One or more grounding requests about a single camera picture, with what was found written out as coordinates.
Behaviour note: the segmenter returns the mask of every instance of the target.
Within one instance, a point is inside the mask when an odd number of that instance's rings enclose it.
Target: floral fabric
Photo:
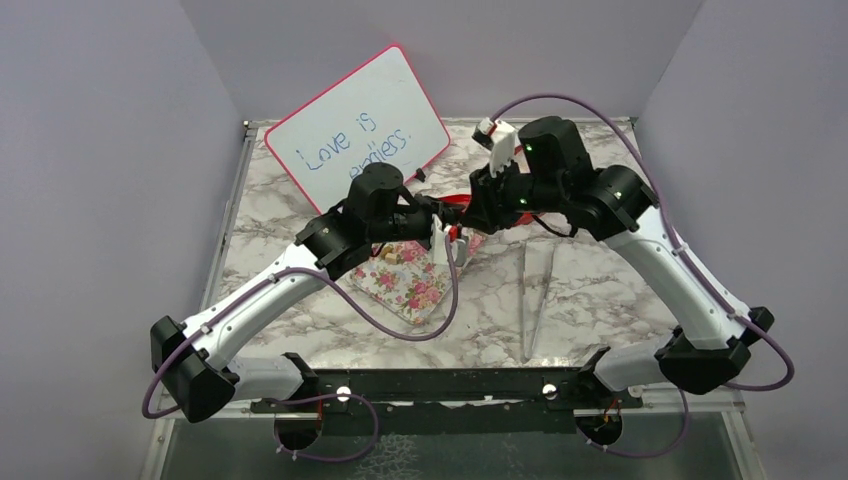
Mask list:
[[[471,234],[469,259],[483,243],[483,238],[483,235]],[[430,263],[427,250],[418,242],[391,245],[392,253],[397,255],[397,264],[374,257],[353,270],[351,281],[399,317],[418,325],[450,291],[450,270],[447,265]]]

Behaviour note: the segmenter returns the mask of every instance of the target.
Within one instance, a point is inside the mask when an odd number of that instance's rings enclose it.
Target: purple cable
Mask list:
[[[344,299],[344,301],[347,302],[348,305],[353,307],[353,309],[356,311],[356,313],[358,313],[360,316],[362,316],[362,318],[364,318],[368,323],[370,323],[371,325],[376,327],[377,330],[380,330],[381,332],[385,333],[386,335],[389,335],[391,337],[394,337],[394,338],[397,338],[397,339],[400,339],[400,340],[406,340],[406,341],[409,341],[409,342],[423,342],[423,341],[427,341],[427,340],[432,340],[432,339],[438,337],[439,335],[441,335],[442,333],[444,333],[444,331],[447,330],[448,327],[450,326],[450,324],[453,322],[454,316],[456,316],[456,309],[459,306],[459,278],[458,278],[457,272],[456,272],[456,260],[453,258],[453,255],[450,254],[450,252],[452,250],[451,245],[450,245],[450,236],[445,237],[445,248],[449,252],[448,255],[447,255],[447,257],[448,257],[448,270],[450,271],[451,289],[453,290],[452,295],[451,295],[451,306],[450,306],[450,310],[448,311],[448,316],[445,318],[445,321],[442,322],[442,325],[439,326],[439,328],[437,328],[433,332],[427,333],[427,334],[424,334],[424,335],[407,335],[407,334],[396,332],[396,331],[386,327],[385,325],[383,325],[382,323],[377,321],[377,319],[375,319],[374,317],[369,315],[368,312],[365,311],[365,309],[363,309],[358,303],[356,303],[356,300],[351,298],[351,296],[347,292],[345,292],[342,289],[342,287],[340,287],[336,282],[330,280],[330,278],[325,273],[318,272],[318,271],[315,271],[315,270],[311,270],[311,269],[308,269],[308,268],[291,267],[291,268],[286,268],[286,269],[280,270],[279,272],[275,273],[274,278],[276,278],[277,281],[279,281],[283,277],[293,275],[293,274],[299,274],[299,273],[315,277],[315,278],[321,280],[322,282],[324,282],[325,284],[327,284],[327,286],[329,286],[333,290],[335,290],[336,293],[338,293],[339,296],[341,296],[342,299]],[[253,287],[251,287],[248,291],[241,294],[232,303],[230,303],[226,307],[222,308],[217,314],[215,314],[215,316],[213,316],[211,319],[209,319],[209,321],[207,321],[204,325],[209,329],[213,328],[215,325],[220,323],[221,320],[224,319],[224,317],[226,317],[227,315],[232,313],[232,311],[235,310],[239,305],[246,302],[249,298],[253,297],[257,292],[259,292],[263,288],[265,288],[268,285],[271,285],[273,283],[276,283],[276,282],[272,282],[271,280],[269,280],[267,278],[263,279],[262,281],[260,281],[259,283],[257,283]],[[176,361],[176,359],[179,358],[179,356],[192,343],[197,341],[197,339],[199,339],[201,336],[203,336],[203,331],[199,329],[196,332],[194,332],[193,334],[191,334],[188,338],[183,340],[183,342],[170,355],[168,355],[168,358],[166,358],[165,361],[162,362],[162,366],[160,366],[159,369],[156,371],[156,374],[153,376],[153,380],[150,382],[150,385],[148,385],[148,387],[147,387],[147,391],[144,392],[144,400],[142,401],[142,405],[141,405],[141,414],[144,416],[144,418],[155,420],[157,418],[162,418],[166,415],[170,415],[170,414],[172,414],[172,413],[174,413],[174,412],[176,412],[177,410],[180,409],[179,406],[173,406],[173,407],[169,407],[165,410],[160,410],[158,412],[151,412],[150,411],[150,400],[153,398],[153,393],[156,391],[156,386],[159,385],[159,382],[162,381],[162,377],[165,376],[165,372],[167,372],[168,369],[171,367],[171,365],[174,364],[174,361]]]
[[[358,460],[365,455],[367,455],[374,447],[377,446],[377,441],[380,440],[380,419],[377,416],[377,410],[374,409],[374,405],[366,400],[364,397],[357,395],[355,393],[328,393],[325,395],[318,395],[315,397],[303,398],[299,400],[272,400],[273,402],[279,403],[280,405],[303,405],[304,403],[312,403],[312,402],[322,402],[329,398],[339,398],[339,397],[350,397],[355,400],[358,400],[371,413],[371,418],[374,419],[374,433],[371,434],[371,438],[368,440],[368,444],[365,447],[353,454],[345,455],[344,457],[322,457],[319,455],[312,455],[310,453],[299,453],[297,450],[289,450],[285,446],[283,446],[282,442],[280,442],[279,432],[277,431],[277,426],[274,425],[274,441],[277,442],[277,453],[286,452],[292,455],[292,459],[296,459],[298,457],[305,458],[307,460],[316,460],[319,462],[326,463],[344,463],[350,462],[353,460]]]
[[[603,445],[598,445],[597,443],[589,440],[589,437],[587,437],[585,433],[580,432],[580,434],[583,435],[584,438],[586,438],[588,445],[591,445],[592,447],[606,454],[614,455],[616,457],[642,459],[661,457],[680,446],[680,443],[683,442],[683,439],[685,439],[686,435],[689,433],[689,424],[691,420],[689,416],[689,402],[686,400],[686,394],[683,392],[683,390],[678,391],[680,392],[681,400],[683,400],[683,426],[680,427],[680,433],[677,434],[677,438],[675,438],[673,442],[671,442],[667,447],[663,448],[662,450],[657,450],[656,452],[635,453],[615,450],[612,448],[604,448]]]
[[[771,335],[769,335],[768,333],[763,331],[763,329],[759,328],[758,326],[754,325],[754,323],[751,322],[751,320],[749,320],[748,318],[745,318],[744,316],[737,315],[736,309],[733,308],[733,305],[731,305],[730,302],[728,302],[724,298],[724,296],[710,282],[710,280],[706,277],[706,275],[704,275],[704,272],[702,272],[701,269],[698,268],[698,266],[695,264],[695,262],[692,261],[692,258],[689,257],[689,253],[683,247],[682,242],[680,241],[680,239],[677,236],[677,231],[674,230],[674,227],[671,223],[671,218],[669,217],[668,212],[666,211],[665,208],[663,208],[666,205],[666,202],[665,202],[665,197],[662,193],[662,190],[660,189],[659,184],[651,176],[650,170],[647,168],[647,165],[645,165],[645,162],[642,160],[642,155],[639,153],[639,151],[636,149],[636,147],[633,145],[633,143],[630,141],[630,139],[628,139],[627,136],[624,135],[624,132],[622,132],[621,129],[618,128],[618,125],[616,125],[615,122],[612,121],[611,118],[609,118],[606,115],[604,115],[603,113],[599,112],[595,107],[589,105],[588,103],[586,103],[586,102],[584,102],[580,99],[568,96],[568,95],[563,95],[563,94],[559,94],[559,93],[535,93],[533,95],[527,95],[526,97],[519,98],[518,100],[512,101],[512,102],[504,105],[503,107],[500,108],[500,110],[495,112],[495,114],[491,117],[491,120],[492,121],[497,120],[498,118],[500,118],[501,115],[503,115],[509,109],[515,107],[516,105],[522,104],[524,102],[528,102],[530,100],[536,100],[536,99],[541,99],[541,98],[555,98],[555,99],[565,100],[565,101],[568,101],[568,102],[571,102],[571,103],[576,103],[577,105],[580,105],[581,107],[583,107],[586,110],[589,110],[590,112],[595,114],[595,116],[600,118],[604,123],[606,123],[612,129],[612,131],[615,133],[615,135],[619,139],[621,139],[621,141],[624,143],[624,146],[627,147],[627,150],[630,152],[630,154],[633,155],[633,158],[636,160],[636,163],[639,164],[639,167],[641,167],[642,171],[645,173],[645,177],[647,177],[648,183],[651,184],[651,186],[654,189],[654,192],[656,192],[657,200],[660,204],[659,210],[660,210],[660,215],[662,217],[663,227],[665,228],[665,231],[668,234],[668,238],[671,241],[672,246],[674,247],[675,250],[677,250],[679,252],[678,255],[680,255],[680,259],[683,260],[683,263],[686,265],[686,267],[689,269],[689,271],[692,272],[692,275],[698,280],[698,283],[700,283],[701,286],[703,286],[704,289],[707,290],[707,292],[709,292],[710,296],[713,297],[715,299],[715,301],[719,305],[721,305],[721,307],[728,313],[729,317],[732,317],[734,320],[736,320],[737,322],[742,324],[742,326],[751,330],[756,335],[758,335],[760,338],[762,338],[763,341],[765,341],[772,349],[774,349],[775,353],[777,353],[780,356],[781,360],[783,360],[783,363],[786,364],[786,374],[783,376],[783,378],[781,378],[777,382],[774,382],[774,383],[771,383],[771,384],[768,384],[768,385],[740,385],[738,383],[728,382],[728,383],[725,384],[725,386],[730,387],[730,388],[735,388],[737,390],[746,390],[746,391],[751,391],[751,392],[768,392],[768,391],[771,391],[771,390],[777,390],[778,388],[784,387],[784,386],[786,386],[786,384],[788,384],[790,381],[792,381],[792,378],[795,376],[795,364],[792,362],[792,358],[789,357],[789,354],[786,352],[786,350],[784,350],[783,347],[781,347],[777,343],[777,341],[775,341],[771,337]]]

